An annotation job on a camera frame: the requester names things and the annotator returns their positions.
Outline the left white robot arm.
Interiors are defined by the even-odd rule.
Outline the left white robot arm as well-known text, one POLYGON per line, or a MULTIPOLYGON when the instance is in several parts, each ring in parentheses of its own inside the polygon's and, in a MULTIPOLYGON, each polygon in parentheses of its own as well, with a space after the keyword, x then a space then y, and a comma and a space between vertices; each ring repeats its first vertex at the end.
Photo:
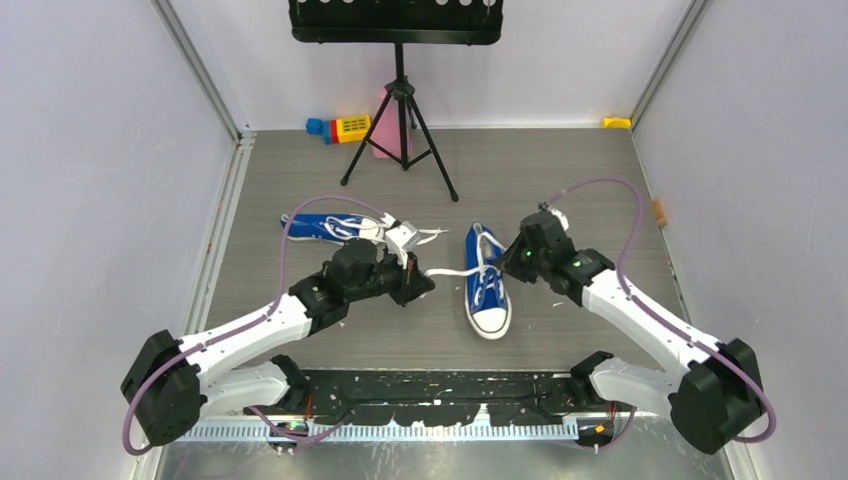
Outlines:
POLYGON ((414 253, 379 256, 374 244, 356 239, 252 313, 182 338, 167 330, 150 335, 120 385, 128 403, 125 450, 140 456, 175 441, 200 419, 231 410, 273 405, 284 414, 298 412, 308 383, 293 361, 253 368, 244 362, 335 325, 354 302, 387 295, 405 306, 434 288, 414 253))

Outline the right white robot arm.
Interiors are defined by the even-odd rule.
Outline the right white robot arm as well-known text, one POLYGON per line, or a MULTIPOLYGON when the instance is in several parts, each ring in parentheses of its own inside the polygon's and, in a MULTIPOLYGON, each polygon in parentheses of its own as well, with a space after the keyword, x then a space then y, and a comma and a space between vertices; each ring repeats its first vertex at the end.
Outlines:
POLYGON ((569 371, 571 397, 584 410, 623 403, 669 419, 696 450, 715 454, 768 414, 755 351, 722 342, 670 313, 637 288, 621 266, 594 249, 577 249, 565 216, 542 208, 495 262, 523 283, 553 292, 615 326, 659 365, 652 370, 597 351, 569 371))

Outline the blue sneaker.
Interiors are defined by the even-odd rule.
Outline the blue sneaker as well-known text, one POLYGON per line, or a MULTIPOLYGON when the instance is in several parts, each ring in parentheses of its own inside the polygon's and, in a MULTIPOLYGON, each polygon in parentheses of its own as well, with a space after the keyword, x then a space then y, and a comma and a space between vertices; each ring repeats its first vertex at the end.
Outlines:
POLYGON ((505 336, 511 325, 512 301, 506 290, 504 274, 496 260, 506 247, 494 232, 480 222, 473 223, 465 239, 465 269, 433 268, 428 276, 463 277, 464 311, 472 329, 485 340, 505 336))
POLYGON ((375 245, 385 243, 387 224, 359 214, 299 213, 294 219, 288 214, 280 218, 282 229, 290 227, 287 237, 292 241, 321 240, 343 245, 354 238, 375 245))

